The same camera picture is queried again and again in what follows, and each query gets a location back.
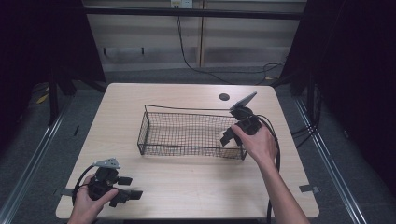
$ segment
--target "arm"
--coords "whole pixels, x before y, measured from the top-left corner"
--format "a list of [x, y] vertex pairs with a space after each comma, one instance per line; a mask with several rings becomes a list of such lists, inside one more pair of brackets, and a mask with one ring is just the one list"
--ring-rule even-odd
[[277, 223], [309, 223], [282, 177], [276, 169], [276, 142], [270, 131], [262, 125], [255, 135], [245, 134], [238, 126], [232, 126], [245, 146], [247, 153], [259, 165], [267, 188]]
[[[87, 176], [84, 184], [90, 183], [93, 175]], [[82, 186], [79, 188], [76, 202], [73, 208], [72, 215], [69, 218], [68, 224], [91, 224], [95, 221], [97, 215], [102, 211], [103, 206], [110, 202], [117, 194], [117, 189], [112, 189], [107, 192], [102, 198], [93, 201], [88, 195], [88, 187]]]

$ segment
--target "circular hole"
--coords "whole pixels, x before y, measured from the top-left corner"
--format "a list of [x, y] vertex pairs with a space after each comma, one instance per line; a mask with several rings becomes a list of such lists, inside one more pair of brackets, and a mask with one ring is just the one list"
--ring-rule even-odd
[[220, 98], [220, 100], [222, 100], [222, 101], [228, 101], [228, 100], [230, 100], [230, 95], [227, 94], [227, 93], [222, 93], [222, 94], [219, 96], [219, 98]]

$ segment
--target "power outlet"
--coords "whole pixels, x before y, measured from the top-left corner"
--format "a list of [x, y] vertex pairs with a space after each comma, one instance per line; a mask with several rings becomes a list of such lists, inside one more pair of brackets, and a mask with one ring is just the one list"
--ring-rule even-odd
[[192, 0], [171, 0], [171, 8], [192, 8]]
[[182, 8], [181, 0], [171, 0], [171, 8]]
[[192, 8], [192, 0], [182, 0], [181, 7], [182, 8]]

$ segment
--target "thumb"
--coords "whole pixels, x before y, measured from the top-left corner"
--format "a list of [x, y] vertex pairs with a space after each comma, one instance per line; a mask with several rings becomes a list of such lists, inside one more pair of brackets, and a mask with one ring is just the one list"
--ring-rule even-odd
[[238, 125], [236, 125], [236, 124], [233, 124], [232, 126], [231, 126], [231, 129], [233, 130], [233, 132], [236, 134], [236, 135], [238, 135], [238, 137], [240, 137], [241, 139], [242, 138], [244, 138], [245, 137], [245, 133], [244, 133], [244, 131], [242, 131], [242, 129], [238, 126]]
[[119, 193], [118, 189], [111, 189], [105, 195], [103, 195], [97, 202], [101, 205], [105, 205], [105, 203], [110, 202], [116, 195]]

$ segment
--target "wire basket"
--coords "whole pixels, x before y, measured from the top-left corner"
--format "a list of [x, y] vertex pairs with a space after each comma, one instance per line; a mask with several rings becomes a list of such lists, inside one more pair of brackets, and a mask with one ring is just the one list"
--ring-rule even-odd
[[[150, 107], [170, 112], [149, 112]], [[214, 156], [244, 160], [243, 147], [222, 147], [220, 137], [237, 120], [234, 117], [193, 114], [202, 109], [145, 105], [137, 142], [141, 155]]]

